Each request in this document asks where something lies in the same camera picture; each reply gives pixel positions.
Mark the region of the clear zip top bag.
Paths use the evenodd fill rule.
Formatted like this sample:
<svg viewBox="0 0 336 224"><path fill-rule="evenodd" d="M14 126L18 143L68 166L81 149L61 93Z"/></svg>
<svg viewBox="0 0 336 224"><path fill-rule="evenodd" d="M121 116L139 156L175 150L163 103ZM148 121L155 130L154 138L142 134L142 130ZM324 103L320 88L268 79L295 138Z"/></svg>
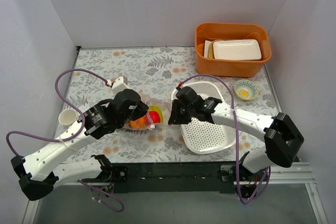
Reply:
<svg viewBox="0 0 336 224"><path fill-rule="evenodd" d="M156 126L168 126L168 120L171 115L171 107L167 101L147 100L149 106L145 116L128 122L123 128L133 131L153 130Z"/></svg>

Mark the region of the yellow star fruit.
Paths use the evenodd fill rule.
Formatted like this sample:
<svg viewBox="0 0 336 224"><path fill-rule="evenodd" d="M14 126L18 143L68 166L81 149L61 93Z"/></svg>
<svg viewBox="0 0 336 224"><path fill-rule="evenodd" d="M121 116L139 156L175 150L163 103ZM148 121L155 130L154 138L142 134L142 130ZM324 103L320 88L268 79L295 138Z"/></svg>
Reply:
<svg viewBox="0 0 336 224"><path fill-rule="evenodd" d="M163 121L164 121L164 117L163 117L162 110L160 109L159 106L157 106L157 105L152 105L152 106L150 106L150 107L149 107L149 112L150 112L150 111L157 111L157 112L159 112L160 117L161 117L161 122L160 122L160 123L163 123Z"/></svg>

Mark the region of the red strawberry fruit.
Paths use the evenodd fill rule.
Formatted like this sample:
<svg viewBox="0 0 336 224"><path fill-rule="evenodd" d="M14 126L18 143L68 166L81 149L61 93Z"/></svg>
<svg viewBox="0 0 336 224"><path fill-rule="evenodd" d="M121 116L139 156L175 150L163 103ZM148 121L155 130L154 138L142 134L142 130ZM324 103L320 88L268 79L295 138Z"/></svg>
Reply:
<svg viewBox="0 0 336 224"><path fill-rule="evenodd" d="M157 124L157 123L161 122L160 114L157 111L150 111L149 112L149 117L150 117L150 122L152 124Z"/></svg>

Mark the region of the orange fruit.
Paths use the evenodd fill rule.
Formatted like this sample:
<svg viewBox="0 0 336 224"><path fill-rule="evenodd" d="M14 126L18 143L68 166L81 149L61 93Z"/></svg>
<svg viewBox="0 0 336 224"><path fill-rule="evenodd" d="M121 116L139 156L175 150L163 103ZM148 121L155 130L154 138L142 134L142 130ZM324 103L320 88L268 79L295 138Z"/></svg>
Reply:
<svg viewBox="0 0 336 224"><path fill-rule="evenodd" d="M143 116L134 121L130 121L129 124L132 129L136 129L136 130L146 129L147 127L146 116Z"/></svg>

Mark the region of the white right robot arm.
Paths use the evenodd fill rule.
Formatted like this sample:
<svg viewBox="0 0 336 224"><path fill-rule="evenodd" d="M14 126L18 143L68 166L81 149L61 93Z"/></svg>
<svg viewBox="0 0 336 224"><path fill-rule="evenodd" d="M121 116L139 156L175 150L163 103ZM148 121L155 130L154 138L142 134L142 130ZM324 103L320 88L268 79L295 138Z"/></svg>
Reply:
<svg viewBox="0 0 336 224"><path fill-rule="evenodd" d="M237 173L246 181L269 166L291 167L304 143L304 137L285 113L271 116L233 109L222 98L201 96L190 86L178 88L172 94L169 124L189 124L192 119L229 126L264 142L263 148L239 159Z"/></svg>

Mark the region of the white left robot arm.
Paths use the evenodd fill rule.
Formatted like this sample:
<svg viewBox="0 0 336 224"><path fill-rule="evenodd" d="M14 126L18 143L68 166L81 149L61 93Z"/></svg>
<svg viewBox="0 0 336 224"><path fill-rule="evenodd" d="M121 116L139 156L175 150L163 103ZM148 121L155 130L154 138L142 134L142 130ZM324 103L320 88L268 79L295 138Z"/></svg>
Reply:
<svg viewBox="0 0 336 224"><path fill-rule="evenodd" d="M104 155L92 155L82 162L65 161L85 146L145 116L148 110L137 92L125 89L113 99L102 100L89 108L54 142L25 157L15 156L10 162L22 192L30 201L35 201L62 184L119 179L120 169L113 168Z"/></svg>

